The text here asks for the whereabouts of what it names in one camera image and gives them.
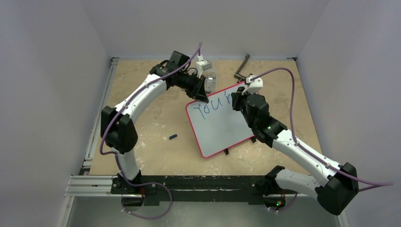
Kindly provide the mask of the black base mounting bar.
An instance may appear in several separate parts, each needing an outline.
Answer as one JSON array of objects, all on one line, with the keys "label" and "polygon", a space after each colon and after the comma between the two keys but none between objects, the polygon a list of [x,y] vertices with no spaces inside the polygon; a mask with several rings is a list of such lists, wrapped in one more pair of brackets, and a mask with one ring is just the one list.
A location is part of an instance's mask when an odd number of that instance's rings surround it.
[{"label": "black base mounting bar", "polygon": [[129,206],[157,206],[162,201],[245,202],[280,209],[295,192],[279,188],[264,175],[139,175],[131,184],[112,178],[111,194],[127,197]]}]

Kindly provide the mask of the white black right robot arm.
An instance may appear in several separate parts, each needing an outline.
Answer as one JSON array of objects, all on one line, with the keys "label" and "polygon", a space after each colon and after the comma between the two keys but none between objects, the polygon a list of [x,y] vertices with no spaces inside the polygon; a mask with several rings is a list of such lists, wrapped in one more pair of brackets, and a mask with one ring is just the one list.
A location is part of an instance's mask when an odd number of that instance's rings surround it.
[{"label": "white black right robot arm", "polygon": [[305,194],[318,201],[330,214],[339,215],[359,193],[357,170],[350,164],[340,164],[310,148],[282,122],[270,115],[265,97],[243,93],[240,87],[231,94],[232,108],[239,111],[253,136],[298,163],[309,174],[297,174],[277,166],[265,180],[270,192],[280,189]]}]

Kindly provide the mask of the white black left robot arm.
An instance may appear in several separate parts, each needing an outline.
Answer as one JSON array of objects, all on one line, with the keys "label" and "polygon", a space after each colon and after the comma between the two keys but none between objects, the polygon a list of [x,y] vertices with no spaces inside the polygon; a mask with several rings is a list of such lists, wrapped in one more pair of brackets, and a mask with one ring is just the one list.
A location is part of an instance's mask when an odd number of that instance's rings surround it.
[{"label": "white black left robot arm", "polygon": [[196,101],[208,103],[203,73],[212,68],[212,63],[198,52],[198,60],[191,64],[193,57],[174,51],[168,60],[155,65],[144,82],[115,107],[105,106],[101,111],[100,154],[107,155],[104,145],[112,150],[124,180],[123,188],[128,193],[136,193],[143,185],[137,178],[140,170],[135,163],[134,147],[138,141],[135,123],[146,108],[171,87],[178,87]]}]

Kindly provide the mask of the clear plastic screw box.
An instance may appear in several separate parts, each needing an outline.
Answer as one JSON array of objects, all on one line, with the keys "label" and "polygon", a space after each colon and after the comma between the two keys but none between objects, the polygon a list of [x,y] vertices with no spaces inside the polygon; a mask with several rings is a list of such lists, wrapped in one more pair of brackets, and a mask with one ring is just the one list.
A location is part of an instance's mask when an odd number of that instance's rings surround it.
[{"label": "clear plastic screw box", "polygon": [[218,77],[218,58],[209,60],[212,68],[203,72],[205,76],[205,91],[209,95],[217,91],[217,77]]}]

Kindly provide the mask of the pink framed whiteboard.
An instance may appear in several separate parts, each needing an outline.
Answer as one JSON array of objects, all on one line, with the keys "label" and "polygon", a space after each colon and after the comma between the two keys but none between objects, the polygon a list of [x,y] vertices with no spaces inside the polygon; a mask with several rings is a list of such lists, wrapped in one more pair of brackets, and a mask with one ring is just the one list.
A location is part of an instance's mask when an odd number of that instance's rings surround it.
[{"label": "pink framed whiteboard", "polygon": [[189,102],[187,113],[203,158],[209,158],[253,136],[241,112],[232,109],[231,94],[244,82],[234,84],[208,96],[209,102]]}]

